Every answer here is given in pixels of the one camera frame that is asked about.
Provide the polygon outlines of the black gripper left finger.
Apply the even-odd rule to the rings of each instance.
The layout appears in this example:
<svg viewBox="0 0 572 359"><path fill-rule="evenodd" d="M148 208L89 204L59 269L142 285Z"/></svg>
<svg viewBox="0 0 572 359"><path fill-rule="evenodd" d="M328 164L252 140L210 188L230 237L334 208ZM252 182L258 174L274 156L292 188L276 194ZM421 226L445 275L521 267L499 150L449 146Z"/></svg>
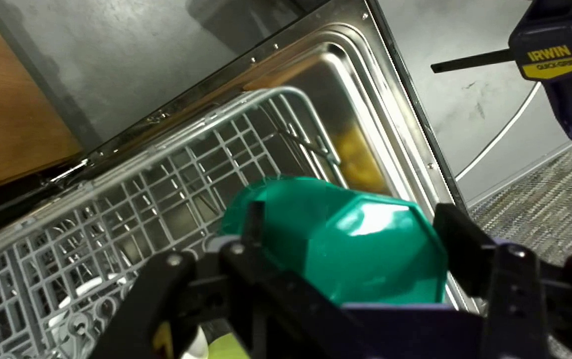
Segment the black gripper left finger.
<svg viewBox="0 0 572 359"><path fill-rule="evenodd" d="M260 253L266 226L266 204L254 202L242 237L216 253L152 257L91 359L180 359L198 327L218 319L252 359L352 359L354 321Z"/></svg>

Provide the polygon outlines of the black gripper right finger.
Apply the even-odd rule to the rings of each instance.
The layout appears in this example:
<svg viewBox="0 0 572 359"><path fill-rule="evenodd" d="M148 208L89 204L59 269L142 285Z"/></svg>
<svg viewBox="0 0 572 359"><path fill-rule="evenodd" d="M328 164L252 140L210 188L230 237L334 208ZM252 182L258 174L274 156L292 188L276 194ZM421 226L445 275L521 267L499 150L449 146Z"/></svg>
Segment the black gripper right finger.
<svg viewBox="0 0 572 359"><path fill-rule="evenodd" d="M455 204L439 204L433 226L453 277L487 301L483 359L553 359L551 337L572 351L572 255L553 265L527 245L497 241Z"/></svg>

